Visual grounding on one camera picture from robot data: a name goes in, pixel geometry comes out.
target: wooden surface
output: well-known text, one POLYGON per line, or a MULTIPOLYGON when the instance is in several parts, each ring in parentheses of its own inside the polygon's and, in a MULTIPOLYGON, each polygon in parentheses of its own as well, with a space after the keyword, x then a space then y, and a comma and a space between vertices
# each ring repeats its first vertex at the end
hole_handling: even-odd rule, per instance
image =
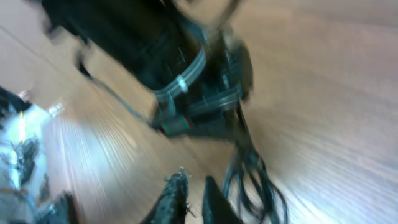
MULTIPOLYGON (((196 15, 210 16, 219 5, 199 4, 196 15)), ((234 18, 255 72, 244 113, 292 223, 398 220, 397 15, 390 0, 252 0, 234 18)), ((10 33, 30 41, 13 27, 10 33)), ((200 216, 204 177, 222 180, 233 147, 153 132, 61 60, 68 50, 42 52, 37 62, 46 58, 73 77, 57 79, 73 91, 44 128, 53 195, 74 191, 87 223, 137 223, 164 177, 184 166, 200 216)), ((92 61, 96 77, 149 113, 153 97, 132 76, 101 52, 92 61)))

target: black device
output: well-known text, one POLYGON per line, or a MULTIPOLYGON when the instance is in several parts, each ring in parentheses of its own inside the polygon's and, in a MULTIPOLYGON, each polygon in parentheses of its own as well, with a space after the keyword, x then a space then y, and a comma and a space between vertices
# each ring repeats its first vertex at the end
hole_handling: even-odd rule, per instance
MULTIPOLYGON (((77 36, 84 44, 76 60, 81 74, 115 96, 132 115, 169 138, 186 134, 192 138, 224 139, 235 143, 238 152, 227 170, 221 189, 223 198, 228 198, 231 181, 236 178, 241 201, 239 212, 241 204, 260 222, 269 217, 272 223, 287 223, 286 202, 267 176, 241 109, 240 102, 249 97, 253 77, 248 50, 228 26, 228 19, 240 0, 231 0, 216 22, 209 26, 188 18, 172 0, 36 1, 49 17, 46 33, 53 36, 63 27, 77 36), (87 71, 85 50, 91 42, 153 92, 157 104, 152 119, 137 114, 112 89, 87 71), (250 201, 245 191, 245 176, 254 184, 261 199, 260 207, 250 201), (275 207, 277 195, 284 208, 282 220, 275 207)), ((219 196, 210 193, 214 191, 206 192, 206 195, 219 196)), ((150 214, 153 214, 149 217, 154 223, 165 215, 158 209, 150 214)), ((182 222, 176 219, 181 214, 175 211, 169 223, 182 222)), ((216 223, 216 219, 208 220, 212 221, 207 223, 216 223)))

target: wood grain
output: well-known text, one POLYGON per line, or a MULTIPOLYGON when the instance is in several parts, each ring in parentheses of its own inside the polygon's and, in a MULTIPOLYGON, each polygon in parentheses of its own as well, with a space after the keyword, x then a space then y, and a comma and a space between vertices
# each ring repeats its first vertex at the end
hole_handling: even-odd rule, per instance
MULTIPOLYGON (((205 20, 222 3, 194 13, 205 20)), ((388 0, 253 0, 234 18, 255 71, 244 113, 287 197, 291 223, 398 220, 396 12, 388 0)), ((95 76, 149 114, 150 93, 101 51, 94 58, 95 76)), ((184 166, 192 175, 189 201, 201 214, 204 177, 222 180, 232 146, 170 141, 78 74, 68 75, 75 91, 44 128, 52 193, 73 191, 87 223, 137 223, 164 177, 184 166)))

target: wooden table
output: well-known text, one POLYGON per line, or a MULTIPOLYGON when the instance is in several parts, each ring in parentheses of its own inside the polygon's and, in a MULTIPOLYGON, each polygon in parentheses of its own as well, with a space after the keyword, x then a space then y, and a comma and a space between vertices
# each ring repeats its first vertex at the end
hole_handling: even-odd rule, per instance
MULTIPOLYGON (((197 15, 216 8, 199 7, 197 15)), ((234 18, 254 66, 244 113, 292 223, 398 220, 396 12, 390 0, 252 0, 234 18)), ((149 113, 153 97, 101 52, 94 58, 92 73, 149 113)), ((87 223, 137 223, 164 177, 184 166, 200 216, 204 177, 222 180, 233 147, 170 141, 79 74, 68 75, 63 110, 44 127, 53 195, 73 191, 87 223)))

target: robotic arm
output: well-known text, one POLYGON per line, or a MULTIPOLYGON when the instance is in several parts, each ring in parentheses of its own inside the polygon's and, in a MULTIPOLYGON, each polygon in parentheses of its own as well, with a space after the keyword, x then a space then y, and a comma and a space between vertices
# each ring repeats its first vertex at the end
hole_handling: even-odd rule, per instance
MULTIPOLYGON (((129 112, 169 138, 223 139, 235 143, 237 154, 228 167, 222 189, 206 178, 203 199, 205 223, 241 223, 229 206, 229 186, 236 178, 241 205, 264 221, 280 223, 275 197, 286 203, 269 180, 254 148, 241 110, 252 89, 248 50, 228 25, 240 0, 231 0, 218 20, 208 26, 188 18, 172 0, 31 0, 49 17, 49 37, 63 27, 84 44, 77 54, 77 69, 89 81, 115 96, 129 112), (157 104, 151 119, 136 113, 122 98, 84 66, 84 49, 94 42, 116 59, 142 85, 157 104), (254 177, 259 174, 259 181, 254 177), (262 206, 255 206, 244 189, 244 176, 252 181, 262 206)), ((183 223, 187 212, 188 180, 179 172, 167 181, 162 195, 142 223, 183 223)))

